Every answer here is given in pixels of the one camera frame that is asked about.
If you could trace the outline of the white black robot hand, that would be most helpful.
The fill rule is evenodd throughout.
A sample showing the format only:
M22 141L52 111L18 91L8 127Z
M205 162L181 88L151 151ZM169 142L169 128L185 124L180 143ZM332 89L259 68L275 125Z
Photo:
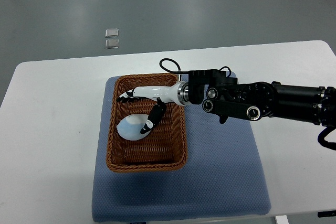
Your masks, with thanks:
M185 97L187 87L188 84L184 81L177 82L172 86L136 87L134 90L121 94L117 98L117 102L133 102L134 98L147 98L156 101L140 131L141 134L146 134L152 131L162 120L166 112L166 103L188 105L188 100Z

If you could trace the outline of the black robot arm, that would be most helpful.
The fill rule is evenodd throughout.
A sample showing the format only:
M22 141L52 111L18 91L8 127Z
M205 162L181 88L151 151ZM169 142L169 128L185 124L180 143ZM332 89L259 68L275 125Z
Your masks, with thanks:
M167 103L181 106L200 104L204 112L219 116L221 124L228 118L258 121L264 117L276 117L322 125L318 143L335 150L335 143L326 136L335 130L335 88L301 87L279 82L254 82L239 84L230 71L191 70L188 80L171 87L136 87L121 94L117 101L138 99L156 101L141 134L156 127L165 112Z

